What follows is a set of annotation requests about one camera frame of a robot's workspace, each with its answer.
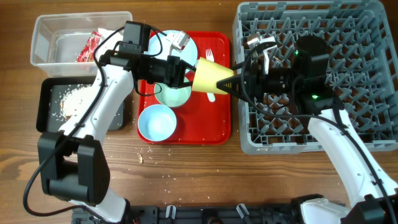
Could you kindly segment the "white napkin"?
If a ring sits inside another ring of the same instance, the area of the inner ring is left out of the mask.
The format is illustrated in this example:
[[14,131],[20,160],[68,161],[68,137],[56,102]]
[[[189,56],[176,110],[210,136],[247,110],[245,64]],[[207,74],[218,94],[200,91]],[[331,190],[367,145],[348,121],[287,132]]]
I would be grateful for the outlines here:
[[[100,42],[102,43],[106,38],[108,38],[114,31],[98,28],[98,32],[101,35]],[[123,32],[118,32],[114,34],[109,40],[107,40],[97,51],[96,58],[99,60],[100,56],[103,55],[107,50],[113,50],[115,44],[118,41],[122,41],[123,39]]]

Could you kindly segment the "red snack wrapper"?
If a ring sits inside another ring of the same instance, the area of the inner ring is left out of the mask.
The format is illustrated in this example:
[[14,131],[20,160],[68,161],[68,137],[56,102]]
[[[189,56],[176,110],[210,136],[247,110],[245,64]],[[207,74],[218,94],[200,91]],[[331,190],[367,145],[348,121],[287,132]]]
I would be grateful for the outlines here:
[[77,56],[77,62],[92,62],[94,59],[94,51],[101,42],[101,34],[97,31],[93,31],[85,46],[81,50],[80,54]]

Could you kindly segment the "light blue plate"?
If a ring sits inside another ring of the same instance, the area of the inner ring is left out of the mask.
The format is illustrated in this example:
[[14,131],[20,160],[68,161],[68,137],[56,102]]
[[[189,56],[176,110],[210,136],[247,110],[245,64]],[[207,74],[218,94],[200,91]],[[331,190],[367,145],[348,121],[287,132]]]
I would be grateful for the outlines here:
[[172,36],[178,31],[180,30],[166,30],[164,35],[154,34],[150,38],[148,50],[144,54],[162,60],[166,60],[169,55],[176,56],[195,66],[198,59],[198,47],[192,37],[189,36],[190,40],[181,52],[171,48]]

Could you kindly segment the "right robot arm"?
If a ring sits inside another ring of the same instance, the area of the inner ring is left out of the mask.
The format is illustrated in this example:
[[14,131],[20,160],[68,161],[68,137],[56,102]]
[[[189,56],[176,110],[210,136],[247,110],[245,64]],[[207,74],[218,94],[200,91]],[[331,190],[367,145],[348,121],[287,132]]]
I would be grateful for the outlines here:
[[305,35],[296,42],[290,68],[251,68],[251,59],[237,65],[239,75],[205,58],[194,68],[193,91],[233,95],[249,104],[266,93],[289,95],[296,107],[292,118],[301,120],[321,144],[349,197],[350,206],[329,202],[321,195],[292,200],[292,223],[396,223],[397,183],[373,158],[351,124],[348,112],[326,84],[329,61],[326,42]]

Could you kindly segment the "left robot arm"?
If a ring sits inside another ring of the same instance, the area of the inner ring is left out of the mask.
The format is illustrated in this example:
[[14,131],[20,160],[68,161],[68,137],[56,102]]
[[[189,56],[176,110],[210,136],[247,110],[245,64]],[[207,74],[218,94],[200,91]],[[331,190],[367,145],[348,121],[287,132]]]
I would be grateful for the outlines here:
[[71,202],[72,210],[80,208],[100,222],[130,223],[130,203],[110,188],[102,149],[113,115],[138,80],[188,87],[186,71],[196,68],[178,56],[159,59],[137,50],[107,50],[95,63],[94,97],[58,131],[42,133],[39,166],[29,183],[40,177],[44,194]]

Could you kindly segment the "pale green bowl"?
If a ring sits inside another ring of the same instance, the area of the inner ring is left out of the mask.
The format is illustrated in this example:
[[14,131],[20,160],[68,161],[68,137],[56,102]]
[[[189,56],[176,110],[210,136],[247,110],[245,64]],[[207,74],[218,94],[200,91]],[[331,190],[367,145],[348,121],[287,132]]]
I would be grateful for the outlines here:
[[178,108],[184,105],[190,98],[192,87],[171,88],[163,83],[156,83],[154,87],[156,100],[169,108]]

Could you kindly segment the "white rice pile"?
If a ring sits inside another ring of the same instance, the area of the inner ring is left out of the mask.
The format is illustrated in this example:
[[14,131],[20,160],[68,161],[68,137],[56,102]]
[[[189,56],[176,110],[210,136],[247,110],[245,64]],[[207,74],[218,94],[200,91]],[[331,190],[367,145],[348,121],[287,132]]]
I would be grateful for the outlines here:
[[50,106],[54,109],[50,114],[56,121],[68,121],[72,116],[84,113],[96,96],[96,91],[88,84],[55,86],[52,93]]

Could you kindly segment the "light blue bowl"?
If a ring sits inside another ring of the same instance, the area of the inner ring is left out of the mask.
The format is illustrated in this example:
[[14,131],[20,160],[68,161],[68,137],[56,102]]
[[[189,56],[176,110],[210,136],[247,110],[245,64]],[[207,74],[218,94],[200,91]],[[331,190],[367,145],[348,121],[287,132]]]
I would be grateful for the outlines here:
[[177,128],[177,117],[165,105],[151,105],[139,115],[138,130],[144,139],[161,142],[173,135]]

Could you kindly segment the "white plastic fork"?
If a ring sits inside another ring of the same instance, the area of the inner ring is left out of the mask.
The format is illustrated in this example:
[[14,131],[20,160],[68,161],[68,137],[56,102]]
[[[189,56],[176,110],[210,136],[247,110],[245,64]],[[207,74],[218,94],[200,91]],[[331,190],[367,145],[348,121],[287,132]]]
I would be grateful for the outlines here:
[[205,50],[205,54],[206,54],[206,59],[207,60],[209,60],[211,62],[215,61],[215,58],[214,58],[214,55],[213,55],[213,51],[211,49],[206,49]]

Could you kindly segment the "yellow plastic cup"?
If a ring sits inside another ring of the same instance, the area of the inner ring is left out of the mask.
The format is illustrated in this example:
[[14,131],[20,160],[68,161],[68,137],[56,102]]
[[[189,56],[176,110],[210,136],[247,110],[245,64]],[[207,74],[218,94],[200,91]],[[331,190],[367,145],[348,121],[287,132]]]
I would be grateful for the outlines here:
[[233,75],[233,70],[201,57],[197,61],[192,90],[227,95],[228,93],[217,88],[216,84],[218,81],[230,78]]

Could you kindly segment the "white plastic spoon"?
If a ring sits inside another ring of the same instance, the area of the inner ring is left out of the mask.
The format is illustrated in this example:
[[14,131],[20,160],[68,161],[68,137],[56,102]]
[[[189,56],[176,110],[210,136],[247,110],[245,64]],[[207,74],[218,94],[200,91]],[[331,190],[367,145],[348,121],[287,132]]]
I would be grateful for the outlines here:
[[215,102],[215,95],[213,93],[207,93],[208,100],[212,103]]

